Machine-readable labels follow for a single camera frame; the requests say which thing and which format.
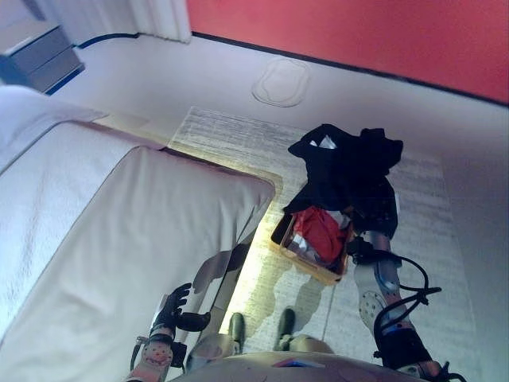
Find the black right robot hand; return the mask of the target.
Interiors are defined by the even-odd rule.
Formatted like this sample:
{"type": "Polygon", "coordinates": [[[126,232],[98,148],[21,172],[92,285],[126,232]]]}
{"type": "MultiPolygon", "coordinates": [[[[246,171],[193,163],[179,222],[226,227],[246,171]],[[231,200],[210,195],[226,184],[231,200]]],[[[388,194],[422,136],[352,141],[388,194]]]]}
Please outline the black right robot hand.
{"type": "Polygon", "coordinates": [[[398,227],[394,189],[380,182],[359,198],[354,226],[357,233],[374,231],[392,239],[398,227]]]}

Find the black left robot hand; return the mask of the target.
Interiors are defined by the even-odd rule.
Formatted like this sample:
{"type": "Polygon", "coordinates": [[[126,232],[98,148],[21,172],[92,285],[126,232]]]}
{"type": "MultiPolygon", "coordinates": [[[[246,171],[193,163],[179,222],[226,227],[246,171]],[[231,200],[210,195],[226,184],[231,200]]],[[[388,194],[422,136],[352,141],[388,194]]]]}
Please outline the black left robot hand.
{"type": "Polygon", "coordinates": [[[191,283],[185,283],[176,288],[171,294],[164,296],[162,306],[153,320],[151,331],[167,328],[175,335],[176,329],[186,332],[201,332],[208,326],[211,321],[209,312],[198,314],[182,310],[187,303],[191,287],[191,283]]]}

